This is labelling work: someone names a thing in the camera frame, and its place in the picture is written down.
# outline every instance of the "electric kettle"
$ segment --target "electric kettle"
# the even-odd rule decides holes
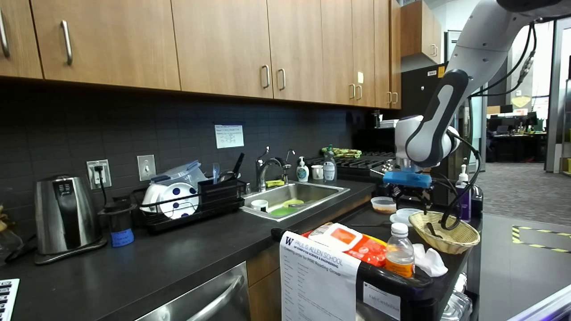
[[[89,191],[73,175],[55,175],[35,184],[35,230],[35,264],[96,250],[107,243]]]

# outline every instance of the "dishwasher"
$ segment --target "dishwasher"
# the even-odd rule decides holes
[[[137,321],[247,321],[246,262],[140,316]]]

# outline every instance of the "black backsplash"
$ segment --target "black backsplash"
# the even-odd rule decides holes
[[[85,161],[108,159],[107,195],[119,196],[140,187],[137,155],[153,154],[156,173],[194,159],[208,173],[212,162],[231,170],[244,152],[242,178],[253,184],[264,146],[283,157],[351,143],[349,111],[317,104],[1,80],[0,105],[0,203],[23,234],[35,230],[33,184],[55,173],[87,182]],[[240,123],[244,148],[215,150],[215,123]],[[98,191],[92,202],[101,207]]]

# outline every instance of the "stainless steel sink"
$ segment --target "stainless steel sink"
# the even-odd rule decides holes
[[[347,191],[349,189],[337,187],[337,186],[296,182],[296,184],[267,189],[262,193],[247,195],[244,198],[244,207],[240,207],[240,211],[264,220],[283,221]],[[251,207],[253,200],[265,200],[267,209],[255,211]]]

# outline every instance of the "wicker basket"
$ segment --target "wicker basket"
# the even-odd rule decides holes
[[[417,212],[410,216],[410,225],[417,232],[417,236],[422,237],[424,243],[428,243],[431,248],[442,253],[460,255],[479,243],[479,232],[474,230],[471,225],[460,221],[458,227],[454,227],[453,230],[444,230],[440,227],[440,218],[442,212],[435,211],[428,211],[426,214]],[[440,237],[435,237],[428,230],[426,223],[431,223],[433,232]]]

